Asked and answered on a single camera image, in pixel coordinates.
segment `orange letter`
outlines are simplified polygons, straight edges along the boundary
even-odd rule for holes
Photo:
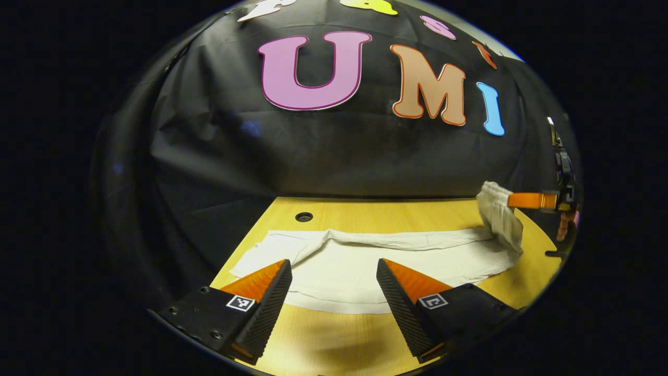
[[[397,116],[419,118],[424,113],[419,95],[427,105],[431,118],[436,118],[443,101],[446,107],[441,119],[448,124],[462,126],[464,116],[464,72],[452,64],[446,64],[436,78],[434,71],[420,51],[405,45],[393,44],[390,50],[401,60],[401,99],[392,106]]]

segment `wooden table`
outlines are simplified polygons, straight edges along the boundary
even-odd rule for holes
[[[295,219],[296,214],[304,211],[313,214],[311,221]],[[545,256],[545,251],[556,249],[555,245],[518,209],[515,215],[524,225],[524,254],[515,267],[486,279],[479,287],[506,304],[521,308],[546,288],[559,268],[560,259]],[[211,287],[221,288],[232,282],[235,277],[229,270],[269,230],[396,233],[454,231],[476,226],[482,226],[482,220],[475,199],[278,197],[241,241]],[[265,353],[253,368],[277,376],[383,376],[421,366],[411,356],[391,314],[335,314],[285,304]]]

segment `white cloth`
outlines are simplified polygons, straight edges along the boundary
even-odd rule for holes
[[[270,231],[230,273],[241,278],[288,259],[293,281],[285,304],[347,314],[390,313],[375,279],[380,258],[450,286],[478,283],[513,267],[522,255],[523,227],[507,206],[509,194],[485,182],[476,197],[484,227],[460,231]]]

